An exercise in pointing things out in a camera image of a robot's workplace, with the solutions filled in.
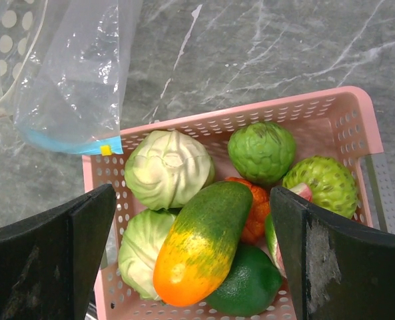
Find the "cabbage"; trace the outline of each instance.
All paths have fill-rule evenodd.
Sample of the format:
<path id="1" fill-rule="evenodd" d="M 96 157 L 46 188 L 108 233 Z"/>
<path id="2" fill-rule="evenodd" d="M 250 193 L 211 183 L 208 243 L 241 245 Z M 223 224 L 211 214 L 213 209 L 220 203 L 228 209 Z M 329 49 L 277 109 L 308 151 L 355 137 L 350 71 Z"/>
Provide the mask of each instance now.
<path id="1" fill-rule="evenodd" d="M 178 131 L 153 131 L 131 153 L 125 181 L 146 207 L 183 207 L 214 180 L 214 164 L 204 146 Z"/>
<path id="2" fill-rule="evenodd" d="M 174 211 L 145 209 L 133 217 L 123 233 L 117 261 L 123 281 L 141 299 L 161 300 L 153 285 L 157 255 L 176 219 Z"/>

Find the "pink plastic basket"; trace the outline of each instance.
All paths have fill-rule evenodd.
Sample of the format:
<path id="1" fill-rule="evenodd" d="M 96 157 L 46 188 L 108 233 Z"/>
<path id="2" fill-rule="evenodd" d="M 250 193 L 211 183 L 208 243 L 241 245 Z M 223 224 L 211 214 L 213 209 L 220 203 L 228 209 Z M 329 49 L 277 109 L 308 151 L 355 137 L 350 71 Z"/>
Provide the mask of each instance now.
<path id="1" fill-rule="evenodd" d="M 371 227 L 360 168 L 361 158 L 368 156 L 366 166 L 380 226 L 395 233 L 395 201 L 372 102 L 359 88 L 341 87 L 126 129 L 121 131 L 124 155 L 83 157 L 85 191 L 112 183 L 117 192 L 114 220 L 117 249 L 128 220 L 144 209 L 126 187 L 123 173 L 128 156 L 146 135 L 155 129 L 179 130 L 206 146 L 213 156 L 218 179 L 239 177 L 228 159 L 226 144 L 234 130 L 257 121 L 276 121 L 291 130 L 298 144 L 296 161 L 319 154 L 343 162 L 360 188 L 360 201 L 353 219 Z M 117 263 L 106 264 L 103 261 L 95 283 L 100 320 L 234 319 L 211 309 L 204 301 L 183 309 L 141 301 L 137 293 L 123 283 Z M 266 312 L 251 319 L 296 319 L 287 284 Z"/>

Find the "gray marble countertop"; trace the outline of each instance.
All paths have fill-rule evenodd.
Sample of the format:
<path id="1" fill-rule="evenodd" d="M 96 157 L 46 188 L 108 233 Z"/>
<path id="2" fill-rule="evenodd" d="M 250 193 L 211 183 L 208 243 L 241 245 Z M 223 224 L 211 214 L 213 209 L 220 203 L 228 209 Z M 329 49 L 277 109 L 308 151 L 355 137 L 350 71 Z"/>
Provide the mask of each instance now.
<path id="1" fill-rule="evenodd" d="M 371 96 L 395 188 L 395 0 L 145 1 L 121 127 L 341 85 Z M 0 119 L 0 226 L 83 190 L 80 157 Z"/>

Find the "gray basket handle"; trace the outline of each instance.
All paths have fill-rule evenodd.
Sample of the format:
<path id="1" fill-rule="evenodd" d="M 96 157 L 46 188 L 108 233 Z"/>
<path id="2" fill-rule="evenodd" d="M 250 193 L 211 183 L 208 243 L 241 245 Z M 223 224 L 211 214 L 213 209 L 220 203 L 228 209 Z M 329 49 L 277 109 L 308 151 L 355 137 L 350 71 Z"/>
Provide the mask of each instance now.
<path id="1" fill-rule="evenodd" d="M 365 156 L 381 230 L 395 234 L 395 198 L 384 153 Z"/>

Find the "orange pumpkin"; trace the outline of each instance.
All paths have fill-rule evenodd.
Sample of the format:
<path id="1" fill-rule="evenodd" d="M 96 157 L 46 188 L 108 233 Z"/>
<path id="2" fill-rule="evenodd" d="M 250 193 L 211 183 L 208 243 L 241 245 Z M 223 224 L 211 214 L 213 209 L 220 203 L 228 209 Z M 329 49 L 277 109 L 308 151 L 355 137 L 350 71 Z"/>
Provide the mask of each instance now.
<path id="1" fill-rule="evenodd" d="M 270 214 L 270 198 L 268 193 L 262 187 L 254 185 L 243 178 L 228 177 L 225 180 L 242 183 L 252 192 L 252 208 L 250 209 L 240 240 L 249 245 L 254 245 L 264 235 L 265 218 Z"/>

